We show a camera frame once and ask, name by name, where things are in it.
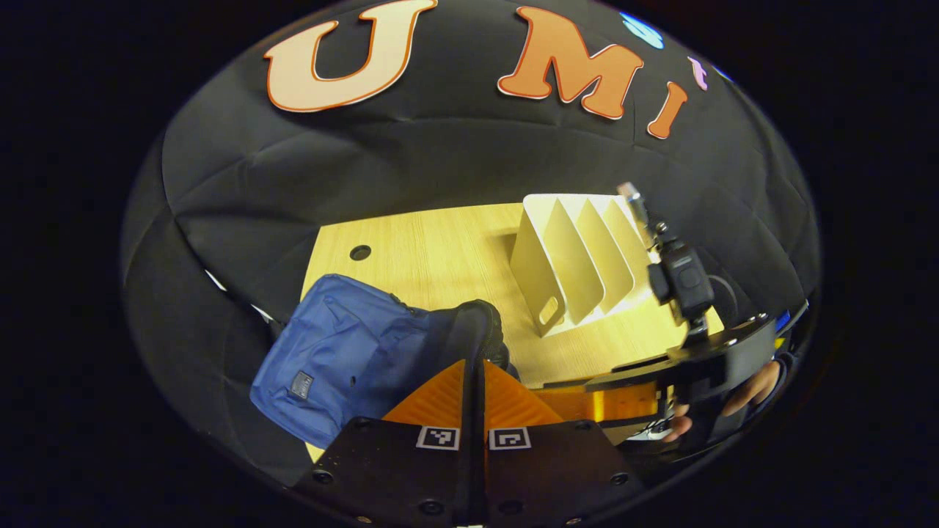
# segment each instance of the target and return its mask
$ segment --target blue bag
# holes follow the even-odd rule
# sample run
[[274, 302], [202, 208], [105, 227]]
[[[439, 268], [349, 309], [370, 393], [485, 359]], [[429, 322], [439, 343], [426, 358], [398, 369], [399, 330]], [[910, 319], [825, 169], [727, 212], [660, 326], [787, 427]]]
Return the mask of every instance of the blue bag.
[[[460, 307], [472, 303], [491, 308], [494, 318], [470, 332], [497, 331], [499, 350], [487, 357], [506, 368], [498, 312], [482, 301]], [[324, 275], [258, 370], [251, 401], [294, 436], [326, 449], [350, 419], [382, 418], [441, 370], [479, 352], [446, 345], [460, 307], [429, 312], [349, 277]]]

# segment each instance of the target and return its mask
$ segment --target screw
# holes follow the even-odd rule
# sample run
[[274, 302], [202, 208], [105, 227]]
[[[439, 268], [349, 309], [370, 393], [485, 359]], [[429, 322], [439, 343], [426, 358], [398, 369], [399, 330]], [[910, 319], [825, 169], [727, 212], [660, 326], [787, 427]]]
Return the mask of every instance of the screw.
[[320, 484], [332, 484], [332, 475], [323, 470], [314, 471], [313, 479]]
[[443, 513], [443, 505], [437, 501], [424, 501], [418, 506], [421, 513], [425, 515], [440, 515]]

